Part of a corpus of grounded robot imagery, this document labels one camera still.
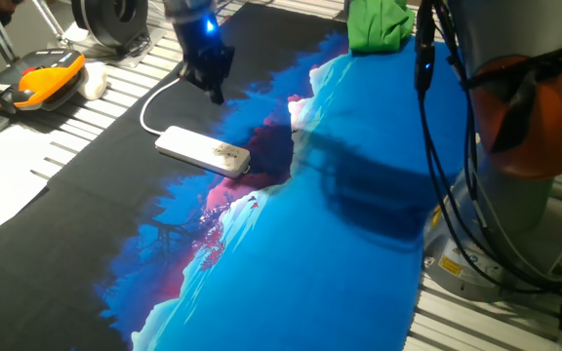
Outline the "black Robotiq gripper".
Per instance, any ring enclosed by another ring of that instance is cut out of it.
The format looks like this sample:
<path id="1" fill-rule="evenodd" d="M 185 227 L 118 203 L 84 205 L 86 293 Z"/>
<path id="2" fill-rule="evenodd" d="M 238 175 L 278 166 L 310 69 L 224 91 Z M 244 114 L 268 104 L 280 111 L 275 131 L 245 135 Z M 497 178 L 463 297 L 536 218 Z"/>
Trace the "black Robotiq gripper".
<path id="1" fill-rule="evenodd" d="M 179 77 L 198 89 L 205 89 L 212 103 L 224 103 L 221 85 L 228 77 L 235 49 L 225 46 L 213 11 L 181 12 L 171 22 L 182 50 Z"/>

